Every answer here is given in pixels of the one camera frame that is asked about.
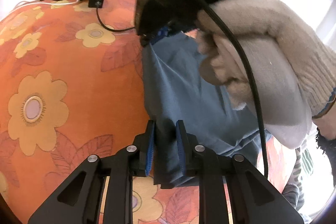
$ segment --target gloved hand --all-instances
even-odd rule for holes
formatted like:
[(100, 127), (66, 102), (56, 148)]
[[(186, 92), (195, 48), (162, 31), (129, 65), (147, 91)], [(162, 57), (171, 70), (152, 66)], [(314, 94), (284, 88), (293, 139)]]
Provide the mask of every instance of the gloved hand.
[[(288, 148), (300, 146), (311, 116), (326, 105), (336, 86), (336, 54), (314, 30), (279, 0), (222, 0), (214, 11), (236, 35), (256, 79), (268, 129)], [(254, 111), (252, 93), (236, 50), (201, 11), (196, 40), (207, 54), (202, 77), (226, 85), (233, 107)]]

